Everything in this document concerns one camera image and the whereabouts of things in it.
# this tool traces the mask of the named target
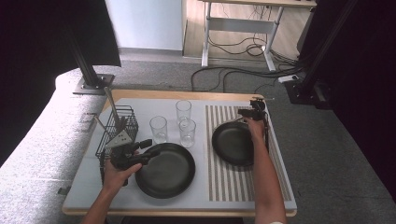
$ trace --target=black wire rack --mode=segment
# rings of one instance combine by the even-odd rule
[[[129,105],[116,105],[117,114],[120,118],[125,117],[125,132],[134,140],[136,139],[137,131],[139,130],[139,125],[137,124],[136,117],[134,116],[134,111]],[[113,112],[111,111],[110,117],[108,118],[107,124],[105,125],[106,132],[103,132],[102,139],[100,141],[99,147],[96,149],[95,156],[100,160],[101,156],[108,157],[110,155],[110,148],[105,149],[105,145],[113,139],[118,133],[116,129],[116,122],[114,120]]]

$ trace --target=table surface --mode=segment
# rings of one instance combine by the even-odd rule
[[[153,99],[155,99],[155,103],[156,105],[160,105],[160,106],[164,106],[167,105],[170,101],[175,100],[175,102],[179,99],[188,99],[191,100],[191,102],[194,102],[194,104],[199,105],[196,107],[202,107],[203,102],[206,104],[208,102],[213,102],[213,105],[222,105],[222,104],[226,104],[226,105],[240,105],[241,103],[244,103],[243,105],[248,105],[248,101],[252,99],[252,97],[261,97],[260,95],[257,94],[234,94],[234,93],[209,93],[209,92],[180,92],[180,91],[131,91],[131,90],[113,90],[112,91],[113,94],[113,98],[114,101],[121,101],[121,102],[134,102],[135,106],[137,105],[144,105],[144,106],[151,106],[150,104],[147,103],[147,101],[143,100],[143,99],[150,99],[148,101],[152,101]],[[158,101],[158,99],[168,99],[165,101]],[[109,103],[106,102],[105,106],[104,106],[104,112],[101,115],[101,119],[104,118],[104,116],[109,116]],[[143,117],[150,117],[152,116],[151,114],[145,114],[142,117],[142,113],[141,113],[141,109],[139,112],[139,109],[136,110],[138,115],[136,115],[136,117],[140,116],[140,118],[138,118],[138,120],[145,120],[147,118],[143,118]],[[204,116],[199,115],[198,116],[199,119],[203,119]],[[139,125],[139,132],[142,135],[145,135],[146,133],[148,133],[148,130],[145,130],[145,126],[143,125]],[[190,148],[190,150],[192,150],[192,155],[194,158],[202,158],[204,153],[202,152],[202,150],[200,149],[200,146],[194,146],[193,148]],[[201,170],[205,170],[204,166],[200,163],[202,163],[201,161],[196,161],[197,162],[197,166],[201,166]],[[87,167],[87,166],[93,166],[94,168],[97,168],[95,166],[97,163],[97,160],[95,159],[95,157],[86,157],[84,156],[83,162],[80,165],[82,167]],[[205,178],[203,176],[205,176],[205,171],[197,171],[198,173],[196,174],[196,181],[205,181]],[[88,211],[89,206],[85,207],[85,205],[80,206],[80,202],[84,202],[84,200],[81,200],[80,197],[85,197],[85,192],[87,192],[87,194],[90,194],[90,196],[86,196],[87,199],[89,200],[93,200],[95,198],[95,195],[97,194],[96,191],[100,190],[100,185],[98,184],[92,184],[90,181],[82,181],[81,184],[81,174],[79,174],[80,172],[78,172],[76,178],[75,178],[75,182],[79,182],[78,186],[76,187],[76,189],[71,189],[71,192],[73,191],[73,193],[69,192],[71,195],[71,198],[74,198],[73,200],[67,200],[65,201],[64,207],[63,207],[63,211],[67,214],[67,215],[83,215]],[[289,179],[287,178],[287,185],[290,187],[290,183],[289,183]],[[131,186],[130,188],[134,188],[134,192],[137,190],[136,186]],[[197,190],[197,187],[195,186],[191,186],[191,190]],[[212,216],[212,217],[254,217],[254,202],[239,202],[239,203],[233,203],[233,202],[227,202],[227,204],[230,205],[230,208],[228,208],[227,206],[224,205],[220,205],[221,202],[212,202],[212,204],[217,204],[215,206],[218,206],[219,209],[210,209],[210,208],[205,208],[206,207],[206,203],[202,203],[199,204],[200,202],[198,202],[197,206],[200,207],[199,209],[177,209],[178,207],[180,207],[180,205],[183,205],[183,203],[185,202],[194,202],[194,201],[201,201],[201,199],[197,200],[196,199],[197,196],[191,196],[191,194],[184,194],[184,196],[181,196],[177,199],[174,200],[169,200],[169,202],[163,201],[163,202],[157,202],[157,201],[151,201],[151,199],[148,199],[147,197],[145,198],[144,196],[142,197],[140,196],[134,196],[132,197],[132,201],[134,201],[134,203],[130,203],[128,202],[128,204],[130,203],[130,205],[124,205],[122,203],[118,203],[118,202],[114,202],[114,207],[120,206],[118,208],[114,208],[109,210],[109,214],[110,215],[123,215],[123,216]],[[293,206],[295,206],[295,201],[294,198],[292,196],[293,202],[292,204],[294,204]],[[143,204],[143,208],[140,208],[139,206],[136,206],[137,203]],[[71,206],[71,204],[77,204],[80,207],[73,207],[74,205]],[[155,207],[157,207],[157,209],[152,209],[153,204],[157,204],[155,205]],[[125,206],[129,207],[129,206],[135,206],[134,208],[128,209],[125,208]],[[194,204],[188,204],[188,206],[190,206],[191,208],[195,208]],[[296,214],[296,210],[288,210],[287,211],[287,216],[294,216]]]
[[[241,5],[258,5],[269,7],[316,7],[315,1],[297,1],[297,0],[199,0],[209,3],[241,4]]]

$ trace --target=wooden desk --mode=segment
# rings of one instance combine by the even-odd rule
[[[254,202],[252,195],[250,199],[246,197],[243,200],[210,200],[207,190],[210,184],[207,184],[208,173],[206,160],[207,151],[210,144],[206,142],[206,136],[213,132],[216,123],[207,123],[208,105],[221,108],[222,105],[248,106],[249,100],[257,94],[233,94],[233,93],[208,93],[208,92],[181,92],[181,91],[127,91],[113,90],[113,98],[117,105],[131,105],[134,108],[136,119],[139,123],[139,132],[136,141],[141,141],[151,137],[148,122],[149,118],[158,114],[164,115],[168,119],[168,137],[169,142],[177,143],[178,134],[176,128],[176,110],[175,104],[179,99],[188,99],[192,103],[191,117],[196,119],[197,131],[196,142],[193,147],[189,148],[191,155],[196,162],[196,174],[189,188],[182,194],[172,199],[153,199],[145,195],[136,185],[134,180],[129,181],[129,185],[120,190],[119,194],[113,200],[109,215],[116,216],[179,216],[179,217],[254,217]],[[153,108],[160,107],[160,111],[154,111]],[[110,114],[109,104],[104,106],[105,110],[101,114],[101,121],[105,121]],[[103,135],[103,130],[96,127],[92,140],[78,173],[73,182],[73,186],[68,193],[64,202],[63,211],[67,215],[84,215],[87,213],[92,202],[100,191],[101,181],[98,170],[98,160],[94,157],[94,151],[98,144],[97,140]],[[291,191],[289,178],[287,176],[280,151],[277,146],[275,134],[272,135],[273,143],[270,148],[272,160],[276,161],[278,176],[281,179],[281,186],[287,200],[285,206],[287,216],[292,217],[297,212],[294,196]]]
[[[208,66],[208,38],[209,31],[229,31],[242,33],[259,33],[268,34],[268,42],[262,47],[265,61],[267,61],[270,71],[275,71],[274,62],[272,60],[270,50],[274,42],[277,27],[282,17],[284,7],[315,7],[315,1],[296,1],[296,0],[199,0],[207,3],[206,23],[205,23],[205,42],[202,52],[202,67]],[[237,20],[230,18],[215,18],[210,16],[212,3],[240,4],[240,5],[257,5],[279,7],[276,19],[274,21],[251,21]]]

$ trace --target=gray carpet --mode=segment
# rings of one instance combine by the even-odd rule
[[[95,70],[116,76],[113,89],[190,91],[191,74],[200,68],[197,63],[122,61],[122,68]],[[195,89],[215,87],[218,71],[197,74]],[[0,222],[81,221],[62,213],[65,196],[58,189],[71,186],[89,144],[93,126],[86,113],[100,113],[106,97],[73,95],[80,78],[79,70],[58,77],[46,109],[1,167]],[[230,75],[225,90],[253,93],[264,84],[258,93],[268,99],[298,206],[289,223],[396,223],[394,201],[332,111],[292,105],[283,84],[268,78]],[[213,91],[222,90],[220,84]]]

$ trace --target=black frying pan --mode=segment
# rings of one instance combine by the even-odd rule
[[[136,183],[148,196],[172,198],[183,192],[195,175],[195,161],[190,152],[177,144],[162,143],[147,152],[160,150],[135,174]]]
[[[232,165],[249,166],[253,164],[253,142],[246,123],[221,124],[213,132],[212,146],[219,157]]]

